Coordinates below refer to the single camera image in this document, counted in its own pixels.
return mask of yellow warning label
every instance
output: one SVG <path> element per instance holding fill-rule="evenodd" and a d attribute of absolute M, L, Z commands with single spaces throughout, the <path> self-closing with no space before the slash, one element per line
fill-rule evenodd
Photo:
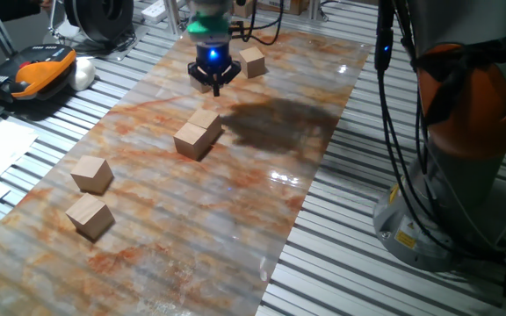
<path fill-rule="evenodd" d="M 392 189 L 390 190 L 390 202 L 389 204 L 392 204 L 395 200 L 395 196 L 397 195 L 397 190 L 400 189 L 400 185 L 398 183 L 394 184 Z"/>
<path fill-rule="evenodd" d="M 415 247 L 415 244 L 417 242 L 417 239 L 409 236 L 408 234 L 402 232 L 401 230 L 397 232 L 397 234 L 395 235 L 395 239 L 399 241 L 401 244 L 411 249 Z"/>

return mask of table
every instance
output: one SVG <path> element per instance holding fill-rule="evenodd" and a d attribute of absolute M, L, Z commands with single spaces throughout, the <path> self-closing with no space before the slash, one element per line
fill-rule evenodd
<path fill-rule="evenodd" d="M 268 39 L 273 30 L 257 36 Z M 232 41 L 232 55 L 255 43 Z M 0 222 L 0 313 L 254 314 L 368 48 L 282 32 L 268 73 L 220 97 L 189 85 L 184 36 Z M 172 135 L 202 107 L 225 132 L 201 162 Z M 115 178 L 97 242 L 65 211 L 83 154 Z"/>

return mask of wooden cube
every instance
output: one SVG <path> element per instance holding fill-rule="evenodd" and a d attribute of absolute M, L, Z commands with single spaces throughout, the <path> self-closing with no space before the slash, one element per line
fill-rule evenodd
<path fill-rule="evenodd" d="M 79 232 L 84 233 L 92 240 L 95 240 L 114 222 L 114 217 L 108 206 L 89 193 L 83 194 L 77 202 L 71 205 L 66 211 L 66 215 Z"/>
<path fill-rule="evenodd" d="M 242 62 L 242 71 L 248 78 L 262 75 L 265 72 L 264 55 L 259 48 L 247 48 L 239 52 L 239 59 Z"/>
<path fill-rule="evenodd" d="M 178 153 L 194 160 L 210 147 L 206 129 L 188 122 L 173 136 L 173 140 Z"/>
<path fill-rule="evenodd" d="M 253 0 L 247 0 L 244 5 L 237 5 L 234 1 L 234 15 L 241 18 L 248 18 L 253 14 Z"/>
<path fill-rule="evenodd" d="M 198 109 L 192 114 L 188 122 L 206 129 L 206 138 L 210 144 L 214 142 L 221 132 L 220 115 L 215 111 Z"/>
<path fill-rule="evenodd" d="M 85 155 L 71 170 L 71 176 L 79 189 L 103 194 L 111 183 L 112 171 L 105 159 Z"/>
<path fill-rule="evenodd" d="M 192 75 L 189 75 L 189 77 L 191 78 L 191 86 L 194 89 L 200 91 L 200 93 L 206 93 L 210 91 L 210 86 L 200 83 L 200 81 L 196 80 Z"/>

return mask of blue light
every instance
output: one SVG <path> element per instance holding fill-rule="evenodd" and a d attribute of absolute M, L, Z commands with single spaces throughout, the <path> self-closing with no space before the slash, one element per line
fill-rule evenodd
<path fill-rule="evenodd" d="M 218 58 L 218 52 L 216 52 L 215 50 L 211 49 L 210 50 L 210 59 L 216 59 Z"/>

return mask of metal slatted table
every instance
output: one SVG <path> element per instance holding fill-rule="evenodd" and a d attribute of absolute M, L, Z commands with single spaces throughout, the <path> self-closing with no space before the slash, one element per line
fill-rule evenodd
<path fill-rule="evenodd" d="M 135 24 L 151 0 L 135 2 Z M 329 22 L 285 15 L 283 27 L 373 45 L 375 6 L 344 2 L 326 10 Z M 261 12 L 260 23 L 277 14 Z M 93 60 L 98 79 L 86 91 L 64 90 L 50 101 L 8 120 L 34 129 L 39 138 L 0 181 L 11 192 L 0 201 L 0 220 L 101 119 L 177 40 L 167 23 L 148 34 L 123 61 Z M 394 31 L 399 43 L 400 31 Z M 363 68 L 279 258 L 257 315 L 506 315 L 504 270 L 488 264 L 475 276 L 429 273 L 397 261 L 376 239 L 372 208 L 394 181 L 380 123 L 373 54 Z M 394 46 L 386 74 L 394 126 L 408 162 L 413 141 L 416 78 L 401 45 Z M 506 180 L 506 158 L 499 177 Z"/>

